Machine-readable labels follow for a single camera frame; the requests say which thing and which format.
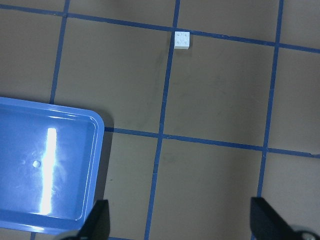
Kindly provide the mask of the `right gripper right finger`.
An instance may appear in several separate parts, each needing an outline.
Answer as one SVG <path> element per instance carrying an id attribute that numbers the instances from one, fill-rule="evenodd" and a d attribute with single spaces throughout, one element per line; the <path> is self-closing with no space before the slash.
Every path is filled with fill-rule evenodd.
<path id="1" fill-rule="evenodd" d="M 250 199 L 250 230 L 256 240 L 309 240 L 310 232 L 293 228 L 262 197 Z"/>

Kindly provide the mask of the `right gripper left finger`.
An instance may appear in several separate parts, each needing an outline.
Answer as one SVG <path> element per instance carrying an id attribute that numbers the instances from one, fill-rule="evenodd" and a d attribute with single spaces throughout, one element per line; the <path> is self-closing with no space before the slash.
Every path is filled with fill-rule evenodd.
<path id="1" fill-rule="evenodd" d="M 78 231 L 76 240 L 107 240 L 110 235 L 110 210 L 107 199 L 97 200 Z"/>

